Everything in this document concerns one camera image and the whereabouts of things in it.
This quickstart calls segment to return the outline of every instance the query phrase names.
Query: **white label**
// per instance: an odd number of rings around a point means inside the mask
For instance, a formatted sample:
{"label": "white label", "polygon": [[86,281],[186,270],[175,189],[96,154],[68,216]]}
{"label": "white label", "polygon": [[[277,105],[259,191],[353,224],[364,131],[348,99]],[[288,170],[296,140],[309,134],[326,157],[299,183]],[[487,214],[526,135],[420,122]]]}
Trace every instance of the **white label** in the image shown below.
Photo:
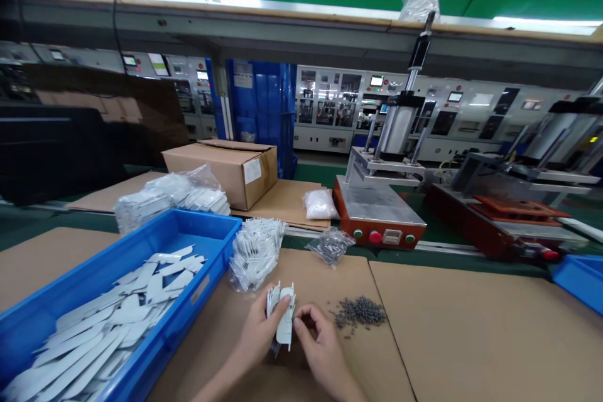
{"label": "white label", "polygon": [[207,287],[207,285],[209,284],[209,274],[207,274],[207,276],[204,278],[203,281],[201,281],[201,284],[199,284],[199,287],[197,288],[197,290],[195,290],[193,292],[193,295],[190,296],[190,304],[194,305],[197,300],[199,299],[199,297],[201,296],[201,294],[203,293],[203,291],[205,290],[205,288]]}
{"label": "white label", "polygon": [[253,67],[249,63],[234,63],[234,85],[239,88],[253,88]]}
{"label": "white label", "polygon": [[243,163],[243,173],[245,174],[245,184],[255,181],[262,177],[262,167],[259,164],[259,157]]}

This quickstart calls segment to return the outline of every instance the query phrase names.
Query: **small white bag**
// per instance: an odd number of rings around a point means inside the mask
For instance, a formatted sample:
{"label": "small white bag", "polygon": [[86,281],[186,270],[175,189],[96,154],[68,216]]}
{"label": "small white bag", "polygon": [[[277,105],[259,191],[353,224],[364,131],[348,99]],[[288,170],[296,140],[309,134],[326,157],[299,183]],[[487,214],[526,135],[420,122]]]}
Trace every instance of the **small white bag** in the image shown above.
{"label": "small white bag", "polygon": [[330,190],[312,190],[303,196],[306,218],[310,220],[339,220]]}

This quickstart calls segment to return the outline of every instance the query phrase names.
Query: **control panel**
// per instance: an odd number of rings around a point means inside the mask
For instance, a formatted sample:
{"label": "control panel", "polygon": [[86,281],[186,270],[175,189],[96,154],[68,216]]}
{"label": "control panel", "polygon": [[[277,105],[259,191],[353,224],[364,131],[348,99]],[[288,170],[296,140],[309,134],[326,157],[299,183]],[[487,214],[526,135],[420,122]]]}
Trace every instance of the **control panel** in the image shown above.
{"label": "control panel", "polygon": [[388,229],[387,225],[382,228],[370,222],[354,222],[354,225],[356,228],[353,231],[348,231],[344,227],[342,230],[351,234],[356,239],[357,245],[371,247],[414,248],[418,242],[417,237],[421,237],[425,230],[418,225],[409,225],[400,229]]}

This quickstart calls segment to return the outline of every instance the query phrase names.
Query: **pile of small gray pellets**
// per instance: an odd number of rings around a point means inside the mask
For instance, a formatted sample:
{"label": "pile of small gray pellets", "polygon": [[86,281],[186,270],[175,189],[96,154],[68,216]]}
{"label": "pile of small gray pellets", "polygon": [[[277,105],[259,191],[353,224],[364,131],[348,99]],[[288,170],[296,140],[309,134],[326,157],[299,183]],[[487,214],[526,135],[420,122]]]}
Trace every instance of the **pile of small gray pellets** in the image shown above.
{"label": "pile of small gray pellets", "polygon": [[386,319],[383,306],[378,305],[364,295],[354,301],[346,297],[337,304],[337,308],[340,308],[338,313],[329,310],[335,316],[337,328],[342,330],[346,325],[352,327],[350,336],[344,336],[345,339],[350,339],[354,335],[354,331],[359,324],[370,330],[370,325],[381,325]]}

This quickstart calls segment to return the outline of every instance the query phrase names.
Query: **fluorescent light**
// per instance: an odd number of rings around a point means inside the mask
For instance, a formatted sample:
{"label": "fluorescent light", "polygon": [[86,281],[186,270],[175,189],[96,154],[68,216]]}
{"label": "fluorescent light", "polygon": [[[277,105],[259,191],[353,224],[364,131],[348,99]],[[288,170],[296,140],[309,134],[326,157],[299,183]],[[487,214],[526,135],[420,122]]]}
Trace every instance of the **fluorescent light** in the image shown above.
{"label": "fluorescent light", "polygon": [[524,18],[508,18],[504,16],[496,16],[495,21],[500,22],[515,22],[524,24],[542,24],[542,25],[562,25],[562,26],[594,26],[597,27],[603,24],[603,21],[561,21],[548,19],[524,19]]}

